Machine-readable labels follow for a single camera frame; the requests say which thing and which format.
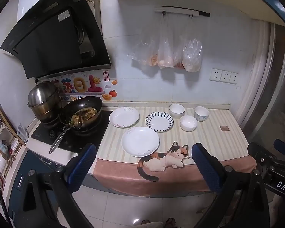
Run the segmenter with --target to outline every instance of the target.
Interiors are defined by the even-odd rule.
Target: stir-fried dish
[[[86,120],[89,120],[93,116],[96,115],[97,110],[95,108],[89,107],[89,108],[83,108],[79,111],[77,111],[71,118],[70,125],[77,125],[79,121],[79,116],[81,113],[81,122],[84,122]]]

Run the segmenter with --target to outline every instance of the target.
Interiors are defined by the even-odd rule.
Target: white floor tile
[[[140,198],[109,193],[103,220],[128,226],[133,225],[136,219],[139,219],[137,224],[144,219],[151,222],[162,221],[162,209],[161,198]]]
[[[94,226],[94,228],[102,228],[102,220],[90,217],[88,215],[86,215],[86,217],[90,221],[92,226]]]
[[[174,218],[176,227],[184,227],[185,225],[193,227],[203,216],[196,212],[209,206],[212,201],[212,193],[180,198],[163,198],[163,223],[168,218]]]
[[[72,196],[84,214],[103,220],[108,197],[107,192],[81,185],[80,189]]]
[[[61,225],[65,226],[66,228],[70,228],[68,222],[66,221],[64,215],[62,214],[60,207],[58,207],[57,219]]]
[[[130,226],[119,225],[111,222],[104,221],[102,224],[102,228],[129,228]]]

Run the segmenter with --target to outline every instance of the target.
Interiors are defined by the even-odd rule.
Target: bowl on rack
[[[180,104],[172,104],[169,106],[169,114],[173,118],[181,118],[185,114],[185,107]]]
[[[193,116],[186,115],[180,119],[180,126],[182,130],[191,132],[198,126],[198,121]]]
[[[209,116],[209,111],[203,106],[197,106],[194,108],[194,117],[199,122],[205,121]]]

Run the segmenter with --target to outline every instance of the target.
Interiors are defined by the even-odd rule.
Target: black range hood
[[[23,64],[26,77],[51,77],[110,68],[110,59],[86,0],[40,0],[0,47]]]

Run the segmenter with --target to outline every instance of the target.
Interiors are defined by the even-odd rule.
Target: black induction cooktop
[[[58,147],[70,152],[80,153],[87,143],[91,143],[95,145],[96,149],[98,150],[102,137],[104,136],[105,131],[108,127],[109,116],[111,112],[112,111],[101,111],[101,118],[99,120],[99,123],[87,134],[78,135],[70,129],[64,135]],[[60,122],[54,126],[48,126],[40,123],[31,135],[31,138],[52,145],[57,136],[65,128],[66,126]]]

